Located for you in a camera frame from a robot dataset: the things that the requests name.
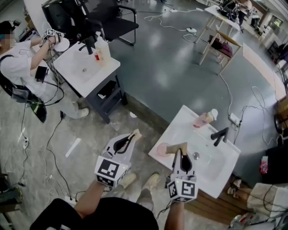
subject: bag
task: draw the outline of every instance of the bag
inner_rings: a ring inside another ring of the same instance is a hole
[[[0,58],[0,66],[5,58],[13,57],[12,55],[4,55]],[[30,90],[23,85],[15,85],[9,79],[7,79],[0,70],[0,85],[3,90],[15,101],[19,103],[27,103],[29,96],[31,95]]]

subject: chair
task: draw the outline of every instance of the chair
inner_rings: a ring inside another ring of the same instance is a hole
[[[221,47],[215,48],[214,42],[215,42],[215,39],[218,35],[221,36],[222,38],[224,38],[227,41],[227,43],[230,42],[231,44],[238,46],[236,52],[233,53],[232,48],[228,44],[227,44],[227,46],[230,47],[231,51],[228,51],[227,49],[223,49]],[[221,58],[221,61],[219,62],[219,64],[222,64],[224,58],[227,58],[227,63],[223,66],[221,72],[218,74],[218,75],[220,75],[223,72],[223,70],[229,65],[229,63],[233,60],[233,58],[235,57],[235,55],[237,54],[237,52],[240,50],[241,47],[242,47],[242,45],[238,44],[236,41],[234,41],[233,39],[228,37],[226,34],[223,34],[222,32],[216,30],[216,35],[212,38],[208,48],[206,49],[205,53],[203,54],[203,57],[202,57],[199,65],[202,64],[204,58],[206,57],[206,55],[208,54],[208,52],[210,50],[220,52],[221,53],[220,55],[222,55],[223,57]]]
[[[123,42],[134,45],[136,43],[136,10],[130,7],[117,4],[117,0],[79,0],[80,6],[84,9],[86,20],[91,23],[92,31],[101,31],[107,41],[116,38]],[[134,14],[134,22],[118,18],[119,8],[131,10]],[[134,30],[134,42],[130,42],[121,36]]]

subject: black chair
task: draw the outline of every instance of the black chair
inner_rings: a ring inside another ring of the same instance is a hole
[[[101,31],[106,41],[113,41],[116,38],[134,45],[136,43],[136,10],[130,7],[117,4],[117,0],[79,0],[80,7],[83,7],[86,20],[91,23],[93,32]],[[131,10],[134,14],[134,22],[118,18],[119,8]],[[134,30],[134,42],[130,42],[121,36]]]

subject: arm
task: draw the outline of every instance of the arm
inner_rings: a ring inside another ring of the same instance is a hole
[[[41,38],[41,37],[40,37],[40,38],[32,39],[32,40],[31,40],[31,46],[30,46],[30,47],[32,47],[32,46],[34,46],[34,45],[38,45],[41,41],[42,41],[42,38]]]
[[[184,203],[174,203],[169,211],[164,230],[184,230]]]
[[[87,191],[81,196],[74,209],[82,219],[95,212],[105,186],[97,181],[93,181]]]
[[[30,67],[31,70],[39,66],[40,62],[46,57],[46,54],[50,48],[50,44],[55,44],[55,42],[56,42],[56,38],[50,37],[49,40],[47,40],[44,43],[41,49],[39,49],[38,52],[32,57],[31,67]]]

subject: table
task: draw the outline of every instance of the table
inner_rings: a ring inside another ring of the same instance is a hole
[[[208,8],[205,9],[205,11],[208,12],[208,13],[210,13],[210,14],[212,14],[212,16],[211,16],[211,18],[208,20],[207,24],[206,24],[205,27],[203,28],[200,36],[197,38],[197,40],[196,40],[195,43],[197,43],[197,42],[200,40],[201,36],[204,34],[204,32],[205,32],[206,30],[215,31],[215,30],[213,30],[213,29],[211,28],[211,26],[213,25],[213,23],[214,23],[214,21],[215,21],[216,19],[218,19],[218,20],[221,21],[221,22],[220,22],[220,25],[219,25],[219,29],[221,28],[221,26],[223,25],[223,23],[227,23],[227,24],[229,25],[228,31],[227,31],[227,36],[230,36],[233,28],[235,28],[237,31],[240,31],[240,26],[239,26],[239,24],[238,24],[237,22],[233,22],[233,21],[229,20],[228,18],[224,17],[223,15],[221,15],[221,14],[217,11],[218,8],[219,8],[219,6],[213,5],[213,6],[208,7]]]
[[[122,82],[116,74],[120,62],[111,58],[101,67],[86,48],[79,51],[83,45],[73,45],[54,61],[54,66],[77,96],[84,97],[103,120],[109,123],[109,115],[114,108],[120,102],[127,104]],[[111,80],[116,82],[113,91],[110,96],[101,99],[98,96],[99,91]]]

